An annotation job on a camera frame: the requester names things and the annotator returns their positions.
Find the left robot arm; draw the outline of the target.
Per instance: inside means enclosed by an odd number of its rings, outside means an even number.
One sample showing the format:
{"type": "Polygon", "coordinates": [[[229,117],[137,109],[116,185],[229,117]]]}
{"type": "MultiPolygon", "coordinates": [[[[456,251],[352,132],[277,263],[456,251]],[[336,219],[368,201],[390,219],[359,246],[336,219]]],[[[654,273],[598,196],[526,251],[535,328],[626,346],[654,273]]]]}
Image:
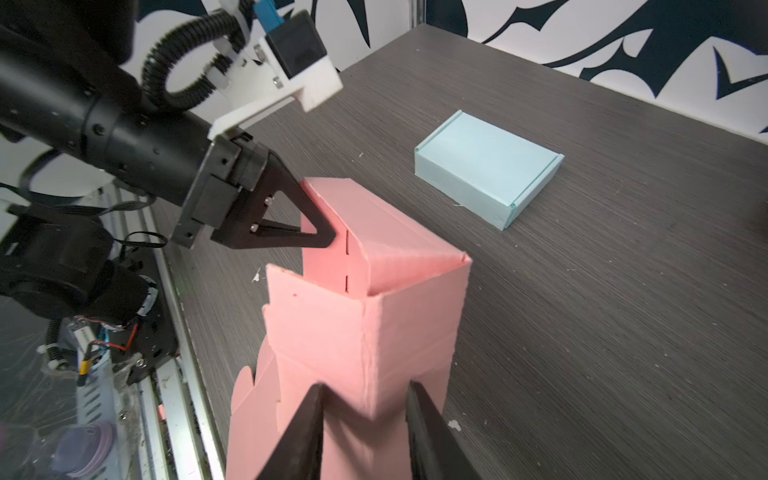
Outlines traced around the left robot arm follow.
{"type": "Polygon", "coordinates": [[[5,1],[1,134],[47,145],[22,173],[16,220],[1,242],[1,292],[49,319],[117,328],[154,303],[150,282],[110,257],[97,207],[58,204],[31,188],[68,155],[147,200],[181,208],[174,242],[203,227],[231,249],[325,248],[336,233],[279,156],[241,128],[286,97],[312,109],[339,91],[312,16],[270,1],[225,1],[168,32],[142,73],[135,1],[5,1]]]}

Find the light blue paper box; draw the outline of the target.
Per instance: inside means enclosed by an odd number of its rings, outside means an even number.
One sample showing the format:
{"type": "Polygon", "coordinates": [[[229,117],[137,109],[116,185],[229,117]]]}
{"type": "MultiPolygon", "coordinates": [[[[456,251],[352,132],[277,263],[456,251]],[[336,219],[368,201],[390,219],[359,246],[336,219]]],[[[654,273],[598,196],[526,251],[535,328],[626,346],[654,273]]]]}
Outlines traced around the light blue paper box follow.
{"type": "Polygon", "coordinates": [[[555,176],[564,156],[461,110],[414,149],[415,174],[498,230],[555,176]]]}

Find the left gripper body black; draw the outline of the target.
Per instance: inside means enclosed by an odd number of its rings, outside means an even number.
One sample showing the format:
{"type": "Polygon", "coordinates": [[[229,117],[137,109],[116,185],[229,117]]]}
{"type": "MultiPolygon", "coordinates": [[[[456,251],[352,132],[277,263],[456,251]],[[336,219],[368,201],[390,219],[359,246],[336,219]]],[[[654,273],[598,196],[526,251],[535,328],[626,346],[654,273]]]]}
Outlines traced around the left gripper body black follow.
{"type": "Polygon", "coordinates": [[[172,242],[191,248],[204,226],[218,229],[223,224],[238,196],[238,178],[254,147],[248,133],[236,133],[232,138],[217,136],[211,142],[182,204],[172,242]]]}

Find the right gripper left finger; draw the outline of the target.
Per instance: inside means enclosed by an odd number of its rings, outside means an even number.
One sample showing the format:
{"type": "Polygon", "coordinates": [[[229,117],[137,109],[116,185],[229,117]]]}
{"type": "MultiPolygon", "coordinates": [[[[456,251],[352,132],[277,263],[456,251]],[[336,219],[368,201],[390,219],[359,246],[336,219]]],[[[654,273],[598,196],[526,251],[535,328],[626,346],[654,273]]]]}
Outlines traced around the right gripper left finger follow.
{"type": "Polygon", "coordinates": [[[307,391],[257,480],[318,480],[321,476],[326,386],[307,391]]]}

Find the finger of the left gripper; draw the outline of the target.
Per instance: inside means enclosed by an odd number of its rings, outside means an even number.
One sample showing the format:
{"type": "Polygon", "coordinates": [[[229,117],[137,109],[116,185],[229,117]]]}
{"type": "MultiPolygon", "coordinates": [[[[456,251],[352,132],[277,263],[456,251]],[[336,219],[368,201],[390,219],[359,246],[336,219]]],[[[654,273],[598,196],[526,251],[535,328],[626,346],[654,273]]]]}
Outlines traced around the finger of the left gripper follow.
{"type": "Polygon", "coordinates": [[[326,248],[336,230],[301,182],[273,152],[255,152],[238,193],[211,240],[233,250],[326,248]]]}

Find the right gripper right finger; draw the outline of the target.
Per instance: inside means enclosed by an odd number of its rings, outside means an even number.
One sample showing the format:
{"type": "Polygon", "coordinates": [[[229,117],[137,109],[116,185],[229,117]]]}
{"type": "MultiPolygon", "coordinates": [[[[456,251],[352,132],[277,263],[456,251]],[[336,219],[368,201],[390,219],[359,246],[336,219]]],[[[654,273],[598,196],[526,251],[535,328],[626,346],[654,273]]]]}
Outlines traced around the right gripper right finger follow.
{"type": "Polygon", "coordinates": [[[413,480],[480,480],[425,387],[408,386],[406,422],[413,480]]]}

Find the pink paper box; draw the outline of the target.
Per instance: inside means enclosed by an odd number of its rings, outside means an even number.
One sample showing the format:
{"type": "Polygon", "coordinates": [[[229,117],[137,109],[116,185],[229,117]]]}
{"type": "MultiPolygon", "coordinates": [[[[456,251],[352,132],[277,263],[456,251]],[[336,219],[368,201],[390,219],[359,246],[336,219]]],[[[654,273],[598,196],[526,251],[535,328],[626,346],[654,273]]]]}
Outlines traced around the pink paper box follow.
{"type": "Polygon", "coordinates": [[[350,179],[303,187],[336,230],[303,270],[266,268],[266,336],[231,398],[226,477],[253,479],[326,386],[321,477],[407,479],[406,394],[446,400],[471,258],[350,179]]]}

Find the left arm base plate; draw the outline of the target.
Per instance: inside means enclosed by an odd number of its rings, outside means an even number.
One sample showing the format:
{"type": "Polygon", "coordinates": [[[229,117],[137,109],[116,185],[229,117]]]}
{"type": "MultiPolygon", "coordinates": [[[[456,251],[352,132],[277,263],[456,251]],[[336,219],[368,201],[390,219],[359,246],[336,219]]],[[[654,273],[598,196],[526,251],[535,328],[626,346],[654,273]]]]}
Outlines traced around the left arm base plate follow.
{"type": "Polygon", "coordinates": [[[178,341],[155,256],[130,249],[105,265],[107,287],[83,316],[107,331],[113,370],[137,384],[176,356],[178,341]]]}

